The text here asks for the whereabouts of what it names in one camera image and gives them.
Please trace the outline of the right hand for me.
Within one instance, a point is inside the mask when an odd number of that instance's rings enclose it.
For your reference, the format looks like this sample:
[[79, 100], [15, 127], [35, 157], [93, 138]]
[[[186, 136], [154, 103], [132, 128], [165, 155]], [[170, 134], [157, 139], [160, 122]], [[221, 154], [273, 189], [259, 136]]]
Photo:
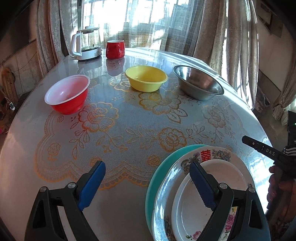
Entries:
[[269, 188], [267, 194], [267, 201], [270, 203], [277, 195], [277, 189], [279, 188], [282, 191], [290, 192], [291, 193], [291, 202], [290, 207], [292, 211], [295, 211], [295, 179], [288, 180], [288, 181], [281, 181], [280, 183], [275, 183], [275, 176], [274, 176], [275, 166], [271, 166], [269, 171], [271, 176], [269, 178]]

